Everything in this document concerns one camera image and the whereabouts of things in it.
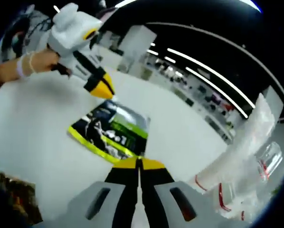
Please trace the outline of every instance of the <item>plastic bag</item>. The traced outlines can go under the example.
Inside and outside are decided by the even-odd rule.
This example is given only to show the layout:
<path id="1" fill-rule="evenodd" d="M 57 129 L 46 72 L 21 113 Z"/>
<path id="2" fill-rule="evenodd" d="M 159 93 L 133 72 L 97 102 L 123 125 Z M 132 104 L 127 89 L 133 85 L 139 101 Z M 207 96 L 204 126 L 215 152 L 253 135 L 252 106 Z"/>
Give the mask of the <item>plastic bag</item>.
<path id="1" fill-rule="evenodd" d="M 243 129 L 236 133 L 234 141 L 207 168 L 198 173 L 190 182 L 200 193 L 205 193 L 221 182 L 229 182 L 242 161 L 254 155 L 270 137 L 275 126 L 275 118 L 262 94 L 256 102 Z"/>
<path id="2" fill-rule="evenodd" d="M 216 212 L 226 218 L 245 218 L 251 221 L 256 210 L 267 202 L 266 184 L 282 160 L 282 152 L 276 142 L 245 160 L 235 170 L 230 182 L 220 183 L 210 192 Z"/>

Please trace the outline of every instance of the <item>human hand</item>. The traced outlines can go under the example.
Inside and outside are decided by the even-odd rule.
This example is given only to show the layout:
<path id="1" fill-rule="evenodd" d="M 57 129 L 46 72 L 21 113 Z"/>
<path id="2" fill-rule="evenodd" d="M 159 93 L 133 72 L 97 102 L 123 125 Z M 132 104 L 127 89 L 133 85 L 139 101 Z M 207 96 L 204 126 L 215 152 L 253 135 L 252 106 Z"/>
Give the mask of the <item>human hand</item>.
<path id="1" fill-rule="evenodd" d="M 31 65 L 35 72 L 50 71 L 59 61 L 59 56 L 51 49 L 44 49 L 31 56 Z"/>

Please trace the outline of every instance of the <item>table surface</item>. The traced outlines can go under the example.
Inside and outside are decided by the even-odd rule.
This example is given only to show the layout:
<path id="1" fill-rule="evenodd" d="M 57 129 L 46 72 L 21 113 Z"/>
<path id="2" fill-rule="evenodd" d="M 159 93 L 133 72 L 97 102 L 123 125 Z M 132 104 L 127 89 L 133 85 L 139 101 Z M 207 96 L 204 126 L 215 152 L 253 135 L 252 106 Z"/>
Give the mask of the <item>table surface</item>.
<path id="1" fill-rule="evenodd" d="M 168 104 L 151 97 L 150 90 L 158 93 L 157 86 L 139 92 L 140 81 L 144 86 L 147 82 L 120 72 L 110 74 L 120 102 L 138 112 L 145 110 L 151 118 L 146 156 L 165 163 L 175 180 L 187 181 L 225 151 L 226 144 L 197 114 L 183 116 L 179 111 L 178 119 L 167 111 Z M 112 167 L 67 134 L 72 123 L 99 104 L 83 85 L 77 77 L 68 80 L 50 72 L 6 83 L 0 89 L 0 171 L 36 184 L 44 220 L 66 212 L 73 197 L 94 181 L 103 181 Z M 153 100 L 159 108 L 151 105 Z M 180 105 L 192 112 L 182 101 Z M 168 128 L 162 116 L 168 118 Z M 212 137 L 218 141 L 214 146 L 207 141 Z"/>

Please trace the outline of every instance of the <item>fluorescent light strip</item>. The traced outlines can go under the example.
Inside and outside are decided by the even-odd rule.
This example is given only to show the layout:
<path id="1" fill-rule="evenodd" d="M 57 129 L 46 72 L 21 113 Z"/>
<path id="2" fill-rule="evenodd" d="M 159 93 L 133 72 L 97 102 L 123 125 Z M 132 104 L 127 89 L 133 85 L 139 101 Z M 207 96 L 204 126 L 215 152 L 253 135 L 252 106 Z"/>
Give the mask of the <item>fluorescent light strip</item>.
<path id="1" fill-rule="evenodd" d="M 259 12 L 261 12 L 261 10 L 251 0 L 239 0 L 239 1 L 244 2 L 245 4 L 247 4 L 251 7 L 253 7 L 254 9 L 258 10 Z"/>
<path id="2" fill-rule="evenodd" d="M 172 62 L 172 63 L 176 63 L 176 61 L 175 60 L 173 60 L 172 58 L 169 58 L 169 57 L 164 57 L 166 60 L 168 60 L 168 61 L 170 61 L 170 62 Z"/>
<path id="3" fill-rule="evenodd" d="M 56 10 L 56 12 L 60 12 L 60 9 L 57 6 L 53 6 L 53 8 Z"/>
<path id="4" fill-rule="evenodd" d="M 125 1 L 122 1 L 118 4 L 115 5 L 116 8 L 120 8 L 120 7 L 123 7 L 129 3 L 132 3 L 133 1 L 137 1 L 137 0 L 125 0 Z"/>
<path id="5" fill-rule="evenodd" d="M 152 50 L 147 50 L 147 52 L 148 53 L 151 53 L 151 54 L 153 54 L 153 55 L 155 55 L 155 56 L 157 56 L 159 53 L 158 52 L 155 52 L 155 51 L 152 51 Z"/>
<path id="6" fill-rule="evenodd" d="M 181 53 L 181 52 L 178 52 L 178 51 L 173 50 L 173 49 L 171 49 L 171 48 L 168 48 L 167 50 L 168 50 L 169 52 L 171 52 L 171 53 L 174 53 L 174 54 L 178 55 L 178 56 L 181 56 L 181 57 L 183 57 L 183 58 L 186 58 L 186 59 L 192 61 L 193 63 L 196 63 L 196 64 L 198 64 L 199 66 L 205 68 L 205 69 L 208 70 L 209 72 L 213 73 L 214 75 L 216 75 L 217 77 L 219 77 L 221 80 L 223 80 L 225 83 L 227 83 L 230 87 L 232 87 L 233 89 L 235 89 L 236 92 L 239 93 L 239 94 L 252 106 L 252 108 L 255 108 L 254 103 L 253 103 L 240 89 L 238 89 L 233 83 L 231 83 L 229 80 L 227 80 L 227 79 L 226 79 L 225 77 L 223 77 L 221 74 L 219 74 L 217 71 L 213 70 L 212 68 L 208 67 L 207 65 L 205 65 L 205 64 L 199 62 L 198 60 L 196 60 L 196 59 L 194 59 L 194 58 L 192 58 L 192 57 L 189 57 L 189 56 L 187 56 L 187 55 L 185 55 L 185 54 L 183 54 L 183 53 Z"/>
<path id="7" fill-rule="evenodd" d="M 212 82 L 210 82 L 208 79 L 206 79 L 204 76 L 202 76 L 201 74 L 197 73 L 196 71 L 186 67 L 185 68 L 187 71 L 193 73 L 195 76 L 201 78 L 203 81 L 205 81 L 207 84 L 209 84 L 210 86 L 212 86 L 214 89 L 216 89 L 218 92 L 220 92 L 227 100 L 230 101 L 230 103 L 232 103 L 237 109 L 238 111 L 247 119 L 247 114 L 239 107 L 239 105 L 236 104 L 235 101 L 233 101 L 232 98 L 230 98 L 225 92 L 223 92 L 221 89 L 219 89 L 216 85 L 214 85 Z"/>

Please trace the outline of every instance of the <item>white bracelet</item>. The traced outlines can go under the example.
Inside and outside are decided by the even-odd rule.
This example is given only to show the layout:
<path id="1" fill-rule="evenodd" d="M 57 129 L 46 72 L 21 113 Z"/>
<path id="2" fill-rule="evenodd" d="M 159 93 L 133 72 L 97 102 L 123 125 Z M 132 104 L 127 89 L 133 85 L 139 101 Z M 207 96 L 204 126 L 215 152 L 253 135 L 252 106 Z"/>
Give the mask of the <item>white bracelet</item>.
<path id="1" fill-rule="evenodd" d="M 27 76 L 24 75 L 24 72 L 23 72 L 23 58 L 24 58 L 25 55 L 22 55 L 19 60 L 17 61 L 17 73 L 18 75 L 21 77 L 21 78 L 26 78 Z"/>
<path id="2" fill-rule="evenodd" d="M 32 70 L 33 73 L 36 73 L 36 71 L 33 69 L 33 66 L 32 66 L 32 58 L 34 56 L 34 51 L 30 53 L 30 59 L 29 59 L 29 66 L 30 66 L 30 69 Z"/>

